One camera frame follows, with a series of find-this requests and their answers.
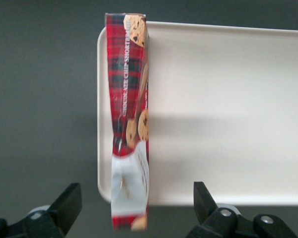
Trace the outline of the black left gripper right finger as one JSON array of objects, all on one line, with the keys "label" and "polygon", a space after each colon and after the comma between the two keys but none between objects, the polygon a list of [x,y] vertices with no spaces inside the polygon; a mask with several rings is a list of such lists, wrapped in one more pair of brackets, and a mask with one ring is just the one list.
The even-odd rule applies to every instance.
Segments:
[{"label": "black left gripper right finger", "polygon": [[188,238],[296,238],[297,235],[279,217],[258,214],[253,220],[242,216],[228,204],[217,204],[206,185],[196,181],[193,185],[194,210],[199,221]]}]

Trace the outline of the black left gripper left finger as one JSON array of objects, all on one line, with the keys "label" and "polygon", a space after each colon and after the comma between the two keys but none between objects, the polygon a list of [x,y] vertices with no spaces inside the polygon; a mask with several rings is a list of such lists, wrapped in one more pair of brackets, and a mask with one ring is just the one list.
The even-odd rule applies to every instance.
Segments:
[{"label": "black left gripper left finger", "polygon": [[51,205],[32,209],[17,223],[0,218],[0,238],[64,238],[81,209],[81,186],[71,183]]}]

